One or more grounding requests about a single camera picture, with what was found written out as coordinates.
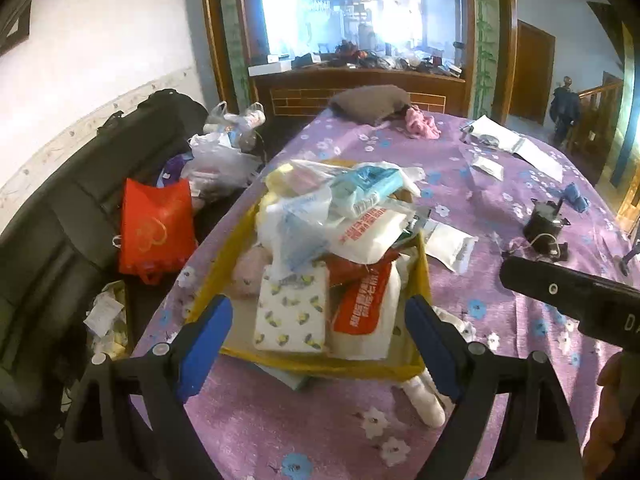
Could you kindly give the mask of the person hand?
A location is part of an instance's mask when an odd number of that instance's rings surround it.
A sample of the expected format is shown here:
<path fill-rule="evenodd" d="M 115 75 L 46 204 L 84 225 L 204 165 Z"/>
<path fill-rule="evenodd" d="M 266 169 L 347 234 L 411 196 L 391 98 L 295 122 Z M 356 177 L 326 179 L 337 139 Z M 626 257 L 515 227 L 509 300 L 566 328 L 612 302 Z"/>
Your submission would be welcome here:
<path fill-rule="evenodd" d="M 582 452 L 585 479 L 639 478 L 639 356 L 617 352 L 600 371 L 599 411 Z"/>

